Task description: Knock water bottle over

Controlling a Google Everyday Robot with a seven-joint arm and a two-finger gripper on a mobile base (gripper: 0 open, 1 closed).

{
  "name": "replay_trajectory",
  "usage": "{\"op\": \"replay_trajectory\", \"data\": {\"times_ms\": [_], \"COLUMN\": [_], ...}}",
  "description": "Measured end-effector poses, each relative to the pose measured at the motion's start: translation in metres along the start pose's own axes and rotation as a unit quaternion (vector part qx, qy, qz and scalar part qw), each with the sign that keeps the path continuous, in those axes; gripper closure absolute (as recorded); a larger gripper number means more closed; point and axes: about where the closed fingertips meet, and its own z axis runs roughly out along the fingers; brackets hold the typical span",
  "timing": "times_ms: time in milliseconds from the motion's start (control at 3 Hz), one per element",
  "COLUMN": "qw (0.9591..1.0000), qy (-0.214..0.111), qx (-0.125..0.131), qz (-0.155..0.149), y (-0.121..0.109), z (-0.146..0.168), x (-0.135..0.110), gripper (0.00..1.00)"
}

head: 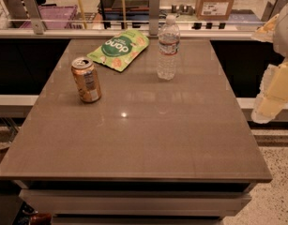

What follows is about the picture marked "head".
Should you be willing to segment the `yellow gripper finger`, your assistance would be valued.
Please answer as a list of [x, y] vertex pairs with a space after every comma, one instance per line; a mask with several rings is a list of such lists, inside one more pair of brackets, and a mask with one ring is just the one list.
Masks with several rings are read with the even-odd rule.
[[261, 42], [276, 43], [278, 31], [278, 18], [279, 15], [273, 16], [263, 26], [259, 27], [252, 35], [251, 38]]
[[256, 96], [251, 119], [258, 124], [266, 124], [275, 119], [288, 103], [288, 59], [278, 66], [269, 65]]

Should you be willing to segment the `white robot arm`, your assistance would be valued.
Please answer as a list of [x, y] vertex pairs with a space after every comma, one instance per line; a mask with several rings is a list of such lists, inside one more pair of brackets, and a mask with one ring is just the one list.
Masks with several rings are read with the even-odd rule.
[[275, 119], [288, 103], [288, 3], [251, 36], [262, 42], [271, 42], [273, 50], [284, 57], [278, 66], [269, 65], [256, 96], [251, 119], [266, 124]]

